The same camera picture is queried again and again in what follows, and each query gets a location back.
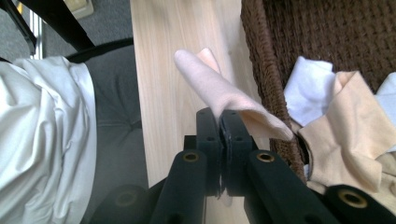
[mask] pink napkin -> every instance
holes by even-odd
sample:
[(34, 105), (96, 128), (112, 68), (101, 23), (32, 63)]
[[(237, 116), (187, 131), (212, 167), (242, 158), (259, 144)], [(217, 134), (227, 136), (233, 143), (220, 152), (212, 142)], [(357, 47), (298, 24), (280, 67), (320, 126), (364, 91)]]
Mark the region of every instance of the pink napkin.
[(203, 49), (197, 55), (180, 49), (175, 53), (175, 64), (190, 86), (212, 109), (218, 124), (223, 110), (235, 110), (251, 135), (286, 141), (292, 139), (293, 134), (284, 122), (222, 77), (210, 49)]

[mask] pink cloth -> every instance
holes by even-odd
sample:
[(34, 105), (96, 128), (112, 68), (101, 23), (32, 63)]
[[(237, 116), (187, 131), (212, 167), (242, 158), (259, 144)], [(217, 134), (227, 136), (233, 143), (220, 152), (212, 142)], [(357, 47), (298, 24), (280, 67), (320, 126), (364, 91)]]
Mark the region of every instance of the pink cloth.
[(293, 137), (284, 122), (222, 77), (210, 49), (203, 49), (197, 55), (180, 49), (175, 53), (175, 64), (190, 86), (212, 109), (218, 123), (223, 110), (230, 109), (239, 112), (253, 136), (281, 140), (291, 140)]

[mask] wooden board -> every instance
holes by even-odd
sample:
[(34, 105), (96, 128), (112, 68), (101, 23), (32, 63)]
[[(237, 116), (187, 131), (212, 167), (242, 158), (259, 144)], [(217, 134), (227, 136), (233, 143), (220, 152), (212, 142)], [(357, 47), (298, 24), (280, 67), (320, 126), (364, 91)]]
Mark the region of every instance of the wooden board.
[[(150, 186), (167, 176), (184, 135), (195, 134), (195, 113), (206, 107), (175, 67), (178, 49), (212, 49), (223, 76), (261, 101), (240, 11), (240, 0), (131, 0)], [(256, 142), (268, 148), (266, 139)], [(206, 223), (247, 223), (242, 201), (226, 207), (208, 199)]]

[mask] gray fabric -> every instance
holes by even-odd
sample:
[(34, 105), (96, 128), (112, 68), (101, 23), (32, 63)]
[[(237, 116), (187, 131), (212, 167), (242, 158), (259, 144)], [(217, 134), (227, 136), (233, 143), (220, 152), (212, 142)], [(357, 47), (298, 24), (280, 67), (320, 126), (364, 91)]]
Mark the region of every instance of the gray fabric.
[(137, 89), (134, 47), (86, 62), (93, 81), (97, 117), (97, 161), (84, 221), (107, 194), (122, 185), (149, 186)]

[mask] light wood surface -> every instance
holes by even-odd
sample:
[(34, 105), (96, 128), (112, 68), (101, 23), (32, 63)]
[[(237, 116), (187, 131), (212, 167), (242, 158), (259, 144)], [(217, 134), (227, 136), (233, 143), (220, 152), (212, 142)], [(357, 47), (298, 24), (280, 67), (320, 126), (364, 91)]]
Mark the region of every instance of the light wood surface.
[[(261, 101), (240, 11), (240, 0), (131, 0), (150, 186), (168, 175), (184, 135), (195, 134), (195, 113), (206, 107), (175, 67), (178, 49), (212, 49), (223, 76)], [(256, 142), (268, 148), (266, 139)], [(242, 205), (241, 198), (231, 207), (209, 198), (206, 223), (248, 223)]]

